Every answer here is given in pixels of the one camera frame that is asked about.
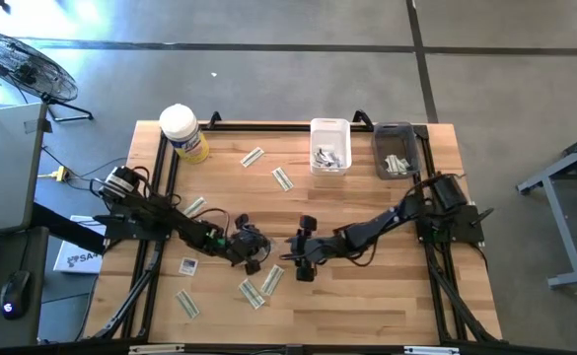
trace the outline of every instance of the white bottle cap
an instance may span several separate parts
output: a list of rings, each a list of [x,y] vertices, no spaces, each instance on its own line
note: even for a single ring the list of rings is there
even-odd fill
[[[182,139],[196,129],[196,116],[189,107],[175,104],[161,112],[159,125],[168,138]]]

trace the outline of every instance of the concrete floor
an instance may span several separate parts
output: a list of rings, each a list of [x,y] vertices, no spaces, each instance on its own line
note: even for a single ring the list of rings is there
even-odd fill
[[[151,42],[412,45],[404,0],[12,1],[10,36]],[[577,0],[415,0],[425,45],[577,48]],[[134,122],[173,103],[225,119],[349,117],[426,122],[413,53],[118,51],[45,49],[77,80],[75,105],[94,122],[54,124],[45,144],[84,172],[123,157]],[[577,56],[439,55],[426,58],[440,122],[456,125],[469,188],[496,212],[486,254],[505,339],[577,350],[577,286],[550,291],[569,262],[542,191],[514,185],[577,140]],[[0,81],[0,104],[22,98]],[[43,157],[42,172],[56,165]],[[38,202],[61,214],[104,212],[88,193],[40,181]],[[50,271],[40,337],[70,340],[91,278]],[[82,295],[53,301],[72,295]]]

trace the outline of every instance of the wooden table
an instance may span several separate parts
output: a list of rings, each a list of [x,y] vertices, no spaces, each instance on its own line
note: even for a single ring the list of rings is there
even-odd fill
[[[428,131],[435,169],[463,173],[453,125],[429,124]],[[127,165],[153,170],[159,135],[156,121],[138,121]],[[230,267],[229,261],[202,255],[172,238],[161,266],[151,342],[438,344],[426,258],[412,223],[380,237],[370,266],[356,267],[348,260],[333,259],[319,267],[312,283],[297,282],[294,265],[278,259],[288,251],[283,242],[295,235],[302,214],[318,218],[318,235],[329,236],[334,228],[380,214],[411,186],[410,179],[377,178],[369,133],[352,133],[353,164],[347,176],[313,177],[309,136],[308,132],[207,132],[209,158],[195,166],[179,164],[175,192],[182,196],[181,209],[203,196],[205,208],[226,209],[232,221],[240,213],[248,213],[251,221],[276,241],[278,252],[250,277],[252,283],[259,289],[273,264],[286,272],[275,293],[254,310],[238,289],[247,277],[243,265]],[[255,147],[265,154],[244,168],[240,159]],[[168,147],[165,162],[171,154]],[[164,164],[161,192],[168,165]],[[277,167],[282,167],[295,185],[288,192],[271,174]],[[221,218],[218,214],[212,221],[222,223]],[[102,328],[125,298],[136,249],[137,243],[125,241],[105,255],[86,335]],[[452,254],[461,296],[486,329],[500,338],[482,258],[467,245],[453,245]],[[178,272],[184,256],[199,260],[193,277]],[[200,309],[194,320],[187,318],[175,300],[181,289]],[[135,330],[143,302],[138,302]],[[452,309],[444,303],[454,334]]]

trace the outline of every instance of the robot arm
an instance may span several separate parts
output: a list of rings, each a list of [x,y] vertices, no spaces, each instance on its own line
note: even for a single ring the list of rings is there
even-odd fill
[[[286,241],[291,244],[291,253],[280,257],[295,261],[298,280],[313,281],[315,277],[313,265],[323,265],[334,257],[347,258],[359,266],[366,266],[358,264],[355,260],[368,248],[374,248],[379,236],[406,222],[419,220],[435,234],[455,225],[465,224],[459,215],[468,200],[461,191],[456,177],[452,174],[437,175],[424,180],[412,187],[398,205],[390,207],[371,221],[338,228],[334,230],[332,237],[312,239],[312,231],[317,229],[317,220],[310,216],[302,216],[301,229],[298,230],[297,236]],[[422,193],[417,193],[418,190],[427,187],[431,188],[434,199],[426,199]]]
[[[97,192],[93,190],[94,181],[91,182],[91,191],[110,210],[109,215],[95,217],[107,226],[107,238],[162,241],[176,230],[192,249],[228,259],[232,266],[245,261],[248,275],[260,270],[257,256],[270,252],[270,241],[249,223],[247,215],[236,220],[238,231],[227,236],[226,226],[183,215],[169,196],[152,190],[147,177],[139,174],[139,170],[143,168],[114,168],[106,180],[95,180],[102,185]],[[141,181],[145,186],[143,194],[139,192]],[[216,210],[228,215],[226,211]]]

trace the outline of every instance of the computer mouse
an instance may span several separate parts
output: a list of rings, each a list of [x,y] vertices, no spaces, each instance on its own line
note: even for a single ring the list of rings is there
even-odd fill
[[[1,314],[6,320],[16,320],[28,310],[30,303],[31,274],[29,271],[19,270],[10,274],[1,289]]]

